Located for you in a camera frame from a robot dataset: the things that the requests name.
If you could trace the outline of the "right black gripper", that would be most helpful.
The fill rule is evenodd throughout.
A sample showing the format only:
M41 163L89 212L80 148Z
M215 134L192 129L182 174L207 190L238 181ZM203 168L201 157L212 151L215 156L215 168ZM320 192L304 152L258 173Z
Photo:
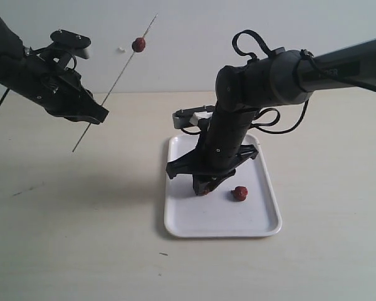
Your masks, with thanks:
M216 105L195 149L167 164L168 177L191 175L196 196L205 196L202 191L206 185L211 185L214 191L236 174L239 148L255 113L255 109L228 112Z

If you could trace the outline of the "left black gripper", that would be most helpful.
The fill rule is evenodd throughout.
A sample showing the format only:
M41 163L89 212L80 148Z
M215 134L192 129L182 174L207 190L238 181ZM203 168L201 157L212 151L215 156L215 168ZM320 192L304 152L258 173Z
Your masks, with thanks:
M20 60L0 54L0 84L37 103L49 114L71 122L102 124L109 111L82 87L81 76L68 62L69 50L33 51Z

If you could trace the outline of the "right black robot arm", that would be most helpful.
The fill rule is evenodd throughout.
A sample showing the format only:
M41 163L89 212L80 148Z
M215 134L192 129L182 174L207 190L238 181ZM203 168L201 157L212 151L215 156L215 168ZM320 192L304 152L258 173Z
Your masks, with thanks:
M197 127L195 148L166 166L170 179L192 176L196 195L206 195L235 175L236 168L256 158L258 150L243 144L249 129L270 132L260 116L279 106L307 106L313 92L358 87L376 92L376 38L320 56L307 50L269 49L254 53L244 66L225 66L216 77L216 104L174 113L174 127Z

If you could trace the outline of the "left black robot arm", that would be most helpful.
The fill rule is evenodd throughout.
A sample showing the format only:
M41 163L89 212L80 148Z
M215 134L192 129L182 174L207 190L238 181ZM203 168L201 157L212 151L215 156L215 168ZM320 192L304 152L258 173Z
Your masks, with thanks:
M50 38L50 45L34 50L0 17L0 84L54 117L96 125L104 122L108 110L96 103L74 67L77 58L89 58L90 38L65 29L52 32Z

